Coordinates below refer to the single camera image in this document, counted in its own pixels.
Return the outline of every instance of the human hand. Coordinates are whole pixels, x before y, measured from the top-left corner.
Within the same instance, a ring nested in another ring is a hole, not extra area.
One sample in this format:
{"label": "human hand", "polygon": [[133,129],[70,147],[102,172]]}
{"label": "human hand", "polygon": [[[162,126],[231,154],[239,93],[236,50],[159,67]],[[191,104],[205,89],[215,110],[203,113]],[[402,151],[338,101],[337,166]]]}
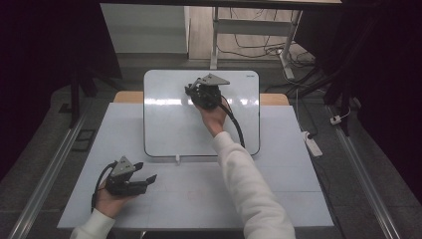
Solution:
{"label": "human hand", "polygon": [[96,210],[109,218],[115,218],[124,204],[136,196],[114,196],[106,190],[106,181],[100,185],[97,194]]}
{"label": "human hand", "polygon": [[[228,104],[225,99],[222,99],[221,102],[223,106],[228,108]],[[204,122],[205,126],[208,128],[208,131],[210,131],[213,137],[215,137],[218,133],[224,130],[223,124],[227,114],[223,111],[223,109],[217,107],[213,110],[204,110],[196,105],[195,107],[201,113],[202,121]]]}

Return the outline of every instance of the wooden table edge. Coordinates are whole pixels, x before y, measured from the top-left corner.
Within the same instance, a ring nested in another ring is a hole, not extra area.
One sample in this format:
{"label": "wooden table edge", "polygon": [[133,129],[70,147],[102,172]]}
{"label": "wooden table edge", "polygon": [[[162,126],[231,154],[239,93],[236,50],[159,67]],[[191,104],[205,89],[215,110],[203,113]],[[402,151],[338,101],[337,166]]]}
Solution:
{"label": "wooden table edge", "polygon": [[[115,94],[114,103],[143,103],[143,92],[122,91]],[[289,106],[284,94],[260,94],[261,106]]]}

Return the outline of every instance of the white cord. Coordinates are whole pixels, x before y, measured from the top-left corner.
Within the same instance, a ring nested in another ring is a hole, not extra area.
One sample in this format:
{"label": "white cord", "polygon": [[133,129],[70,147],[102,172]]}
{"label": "white cord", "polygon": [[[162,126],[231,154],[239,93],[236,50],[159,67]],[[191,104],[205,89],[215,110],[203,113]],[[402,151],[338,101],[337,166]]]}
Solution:
{"label": "white cord", "polygon": [[299,90],[299,89],[296,89],[296,116],[297,116],[297,119],[298,119],[298,125],[299,125],[299,128],[300,128],[301,130],[304,130],[304,129],[302,128],[302,126],[301,126],[301,122],[299,121],[299,107],[298,107],[299,97],[298,97],[298,90]]}
{"label": "white cord", "polygon": [[345,116],[340,117],[341,119],[347,117],[348,115],[350,115],[350,108],[348,108],[348,113]]}

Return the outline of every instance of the table surface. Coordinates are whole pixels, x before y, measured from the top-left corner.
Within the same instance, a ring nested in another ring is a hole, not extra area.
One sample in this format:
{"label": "table surface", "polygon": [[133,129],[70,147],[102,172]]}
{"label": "table surface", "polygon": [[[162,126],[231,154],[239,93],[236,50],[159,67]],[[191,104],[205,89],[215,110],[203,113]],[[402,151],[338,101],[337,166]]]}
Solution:
{"label": "table surface", "polygon": [[[332,226],[317,175],[295,112],[283,95],[261,104],[261,150],[253,158],[295,227]],[[93,188],[103,168],[126,156],[142,161],[131,181],[157,174],[147,192],[130,201],[116,218],[123,230],[233,230],[243,223],[221,178],[215,156],[152,158],[143,150],[142,92],[120,92],[108,106],[102,126],[58,228],[72,229],[90,217]]]}

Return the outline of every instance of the white shirt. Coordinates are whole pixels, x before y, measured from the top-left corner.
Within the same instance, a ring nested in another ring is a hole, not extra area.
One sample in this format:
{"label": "white shirt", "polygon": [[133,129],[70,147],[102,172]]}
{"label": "white shirt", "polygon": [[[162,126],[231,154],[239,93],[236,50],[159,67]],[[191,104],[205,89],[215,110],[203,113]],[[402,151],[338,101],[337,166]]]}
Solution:
{"label": "white shirt", "polygon": [[[226,131],[213,140],[224,182],[242,218],[247,239],[294,239],[295,229],[285,209],[271,191],[248,151]],[[114,220],[94,210],[72,239],[105,239]]]}

